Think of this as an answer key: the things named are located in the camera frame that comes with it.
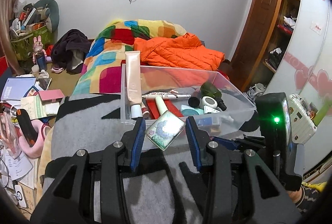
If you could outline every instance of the multicolored blanket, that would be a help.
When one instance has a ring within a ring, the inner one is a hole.
[[[74,94],[119,93],[121,91],[121,63],[125,52],[133,50],[136,37],[176,38],[186,34],[178,24],[164,20],[131,20],[105,28],[94,40],[87,54]]]

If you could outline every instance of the black jacket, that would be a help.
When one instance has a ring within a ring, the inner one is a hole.
[[[80,50],[84,53],[83,61],[86,54],[89,52],[91,42],[80,30],[71,29],[66,32],[59,40],[54,44],[51,51],[52,62],[58,64],[59,67],[67,69],[67,72],[81,73],[83,63],[75,69],[72,69],[73,51]]]

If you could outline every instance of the curtain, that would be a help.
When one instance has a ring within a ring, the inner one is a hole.
[[[0,0],[0,53],[5,54],[13,72],[21,75],[23,74],[23,70],[16,59],[9,36],[9,20],[14,16],[13,8],[16,1]]]

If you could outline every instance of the clear plastic box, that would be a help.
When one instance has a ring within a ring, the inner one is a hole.
[[[209,135],[222,136],[239,130],[245,121],[248,121],[256,109],[255,105],[247,99],[229,80],[216,71],[141,66],[142,94],[151,91],[175,89],[179,93],[190,94],[199,88],[205,81],[210,81],[222,92],[222,99],[227,107],[221,113],[211,113],[194,116],[199,129],[205,130]],[[173,100],[172,103],[180,109],[182,104],[188,105],[188,100]],[[155,120],[146,120],[146,128]],[[121,122],[124,130],[132,130],[135,120],[131,119],[130,105],[127,97],[126,65],[122,65],[121,80]],[[187,143],[183,131],[171,144],[181,145]],[[144,140],[143,150],[156,148],[147,138]]]

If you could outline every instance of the orange puffer jacket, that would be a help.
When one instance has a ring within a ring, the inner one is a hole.
[[[217,70],[225,59],[220,51],[204,47],[197,36],[186,33],[177,38],[136,38],[134,50],[141,51],[142,62],[151,66]]]

